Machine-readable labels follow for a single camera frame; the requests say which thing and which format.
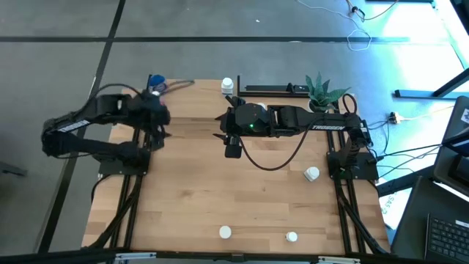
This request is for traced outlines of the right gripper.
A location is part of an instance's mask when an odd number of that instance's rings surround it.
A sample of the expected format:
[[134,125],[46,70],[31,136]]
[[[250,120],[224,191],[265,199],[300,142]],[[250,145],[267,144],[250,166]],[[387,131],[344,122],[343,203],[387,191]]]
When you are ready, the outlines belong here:
[[[238,136],[269,136],[270,114],[262,106],[255,103],[246,103],[236,108],[229,107],[226,113],[218,116],[220,129],[227,134]],[[214,133],[213,136],[224,142],[230,140],[226,134]]]

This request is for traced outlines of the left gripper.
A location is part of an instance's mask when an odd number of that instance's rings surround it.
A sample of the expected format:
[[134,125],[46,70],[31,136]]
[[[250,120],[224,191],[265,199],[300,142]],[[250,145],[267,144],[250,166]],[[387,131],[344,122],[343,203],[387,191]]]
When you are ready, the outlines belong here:
[[158,137],[160,139],[171,137],[171,134],[166,132],[164,127],[170,123],[171,116],[163,98],[159,94],[143,91],[139,95],[139,99],[141,100],[139,109],[149,126],[157,128]]

